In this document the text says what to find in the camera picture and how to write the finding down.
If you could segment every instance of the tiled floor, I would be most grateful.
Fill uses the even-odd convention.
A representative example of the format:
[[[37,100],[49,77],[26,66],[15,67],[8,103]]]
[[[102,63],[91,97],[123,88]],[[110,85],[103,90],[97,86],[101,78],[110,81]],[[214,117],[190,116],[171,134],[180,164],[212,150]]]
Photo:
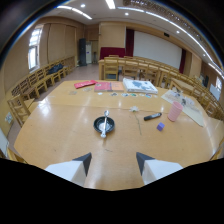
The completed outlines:
[[[47,92],[41,92],[40,98],[35,99],[35,101],[42,101],[48,94],[50,94],[58,85],[60,85],[64,81],[70,81],[70,80],[98,80],[99,79],[99,65],[98,64],[89,64],[87,66],[83,67],[76,67],[73,69],[73,72],[67,75],[65,78],[62,78],[60,82],[56,82],[54,86],[49,86]],[[123,81],[122,75],[119,75],[119,81]],[[13,150],[15,153],[16,150],[14,149],[14,143],[17,138],[17,135],[20,131],[20,126],[15,121],[9,131],[9,134],[7,136],[9,141],[9,148]]]

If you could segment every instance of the black bowl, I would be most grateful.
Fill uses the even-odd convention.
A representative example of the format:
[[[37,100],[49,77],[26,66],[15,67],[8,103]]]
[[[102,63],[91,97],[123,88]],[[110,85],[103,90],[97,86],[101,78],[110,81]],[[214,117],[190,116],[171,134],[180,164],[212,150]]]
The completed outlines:
[[[98,117],[93,122],[94,129],[101,133],[104,129],[104,122],[105,122],[105,117]],[[114,120],[110,117],[107,117],[106,132],[112,131],[114,129],[114,126],[115,126]]]

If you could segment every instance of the book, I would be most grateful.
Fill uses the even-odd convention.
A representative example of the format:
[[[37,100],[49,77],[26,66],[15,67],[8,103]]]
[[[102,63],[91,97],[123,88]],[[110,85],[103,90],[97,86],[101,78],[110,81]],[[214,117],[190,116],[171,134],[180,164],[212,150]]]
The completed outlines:
[[[85,82],[79,82],[79,83],[75,83],[74,86],[76,89],[84,87],[84,86],[89,86],[89,85],[94,85],[97,82],[95,80],[90,80],[90,81],[85,81]]]
[[[114,92],[124,92],[124,87],[122,82],[111,82],[111,91]]]
[[[139,81],[124,78],[123,84],[127,92],[158,94],[158,90],[150,81]]]
[[[107,92],[111,90],[111,82],[97,82],[94,88],[95,92]]]

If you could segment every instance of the blue object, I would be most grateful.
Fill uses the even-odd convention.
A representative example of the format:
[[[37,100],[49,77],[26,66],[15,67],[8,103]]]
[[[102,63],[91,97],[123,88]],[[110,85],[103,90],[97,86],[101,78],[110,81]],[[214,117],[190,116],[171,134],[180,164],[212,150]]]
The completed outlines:
[[[159,131],[162,131],[164,127],[165,127],[165,124],[163,124],[163,123],[160,122],[160,123],[158,124],[158,126],[157,126],[157,129],[158,129]]]

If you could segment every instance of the whiteboard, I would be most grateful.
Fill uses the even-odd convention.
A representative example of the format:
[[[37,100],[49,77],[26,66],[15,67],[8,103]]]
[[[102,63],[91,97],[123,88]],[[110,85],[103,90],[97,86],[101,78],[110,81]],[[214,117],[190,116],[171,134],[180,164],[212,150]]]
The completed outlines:
[[[212,84],[210,85],[210,92],[214,95],[214,97],[219,101],[219,97],[220,97],[220,91],[213,86]]]
[[[134,56],[149,58],[179,69],[182,49],[159,37],[135,31]]]
[[[3,154],[7,157],[7,148],[8,148],[9,142],[7,138],[5,137],[4,133],[2,132],[2,129],[0,128],[0,149],[2,150]]]

